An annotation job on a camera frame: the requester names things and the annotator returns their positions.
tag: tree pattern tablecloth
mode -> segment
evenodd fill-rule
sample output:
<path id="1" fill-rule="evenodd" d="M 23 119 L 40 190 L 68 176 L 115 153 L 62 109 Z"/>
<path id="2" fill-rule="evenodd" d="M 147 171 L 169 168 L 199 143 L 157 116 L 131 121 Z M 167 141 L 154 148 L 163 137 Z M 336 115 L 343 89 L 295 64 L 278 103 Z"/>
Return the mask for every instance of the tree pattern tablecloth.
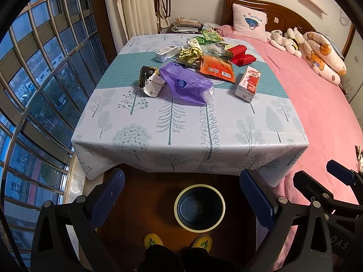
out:
<path id="1" fill-rule="evenodd" d="M 308 146 L 285 90 L 253 46 L 243 44 L 262 75 L 251 103 L 234 95 L 236 84 L 212 80 L 215 101 L 191 106 L 163 87 L 157 98 L 138 87 L 143 65 L 160 68 L 155 51 L 185 44 L 193 35 L 132 38 L 100 80 L 77 124 L 72 144 L 89 179 L 120 163 L 147 172 L 207 172 L 239 175 L 258 169 L 276 186 Z M 246 66 L 233 65 L 237 82 Z"/>

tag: pink bedsheet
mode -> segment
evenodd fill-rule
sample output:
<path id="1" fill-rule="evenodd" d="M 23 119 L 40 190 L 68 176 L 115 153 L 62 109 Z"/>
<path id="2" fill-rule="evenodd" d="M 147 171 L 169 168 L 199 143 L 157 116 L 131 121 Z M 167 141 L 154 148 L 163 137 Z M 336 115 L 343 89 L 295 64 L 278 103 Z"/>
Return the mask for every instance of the pink bedsheet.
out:
<path id="1" fill-rule="evenodd" d="M 357 203 L 349 186 L 326 172 L 327 161 L 333 159 L 348 169 L 357 170 L 354 145 L 363 143 L 362 130 L 340 88 L 314 73 L 302 59 L 251 38 L 233 34 L 233 28 L 223 26 L 221 35 L 249 41 L 272 69 L 292 101 L 309 140 L 309 147 L 287 176 L 273 189 L 293 203 L 309 204 L 294 187 L 294 173 L 304 170 L 324 185 L 334 198 Z M 291 246 L 295 229 L 286 239 L 279 268 Z"/>

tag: bear pillow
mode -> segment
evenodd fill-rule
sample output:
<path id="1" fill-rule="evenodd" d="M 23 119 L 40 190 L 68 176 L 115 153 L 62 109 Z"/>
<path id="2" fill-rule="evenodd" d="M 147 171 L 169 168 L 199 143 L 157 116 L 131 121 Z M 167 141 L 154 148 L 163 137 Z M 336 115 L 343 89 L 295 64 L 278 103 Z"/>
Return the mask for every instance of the bear pillow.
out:
<path id="1" fill-rule="evenodd" d="M 266 43 L 266 21 L 266 13 L 233 4 L 234 33 Z"/>

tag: purple plastic bag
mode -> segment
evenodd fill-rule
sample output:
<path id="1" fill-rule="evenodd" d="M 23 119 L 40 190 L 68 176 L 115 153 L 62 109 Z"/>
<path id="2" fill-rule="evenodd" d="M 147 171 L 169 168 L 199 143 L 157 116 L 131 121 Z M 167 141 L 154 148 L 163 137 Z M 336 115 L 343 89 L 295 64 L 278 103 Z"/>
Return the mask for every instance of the purple plastic bag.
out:
<path id="1" fill-rule="evenodd" d="M 213 83 L 202 75 L 170 62 L 160 70 L 160 77 L 166 80 L 175 98 L 193 104 L 211 104 L 214 100 Z"/>

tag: bag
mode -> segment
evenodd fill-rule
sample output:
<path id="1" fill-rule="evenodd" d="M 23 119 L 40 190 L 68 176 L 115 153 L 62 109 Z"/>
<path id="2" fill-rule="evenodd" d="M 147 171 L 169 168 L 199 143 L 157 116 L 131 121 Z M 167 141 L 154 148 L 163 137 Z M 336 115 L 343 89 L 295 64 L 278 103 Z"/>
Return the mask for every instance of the bag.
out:
<path id="1" fill-rule="evenodd" d="M 231 62 L 228 59 L 203 55 L 200 64 L 200 72 L 205 75 L 215 76 L 235 83 L 235 73 Z"/>
<path id="2" fill-rule="evenodd" d="M 214 101 L 213 83 L 202 75 L 170 62 L 159 70 L 175 98 L 191 104 L 208 105 Z"/>

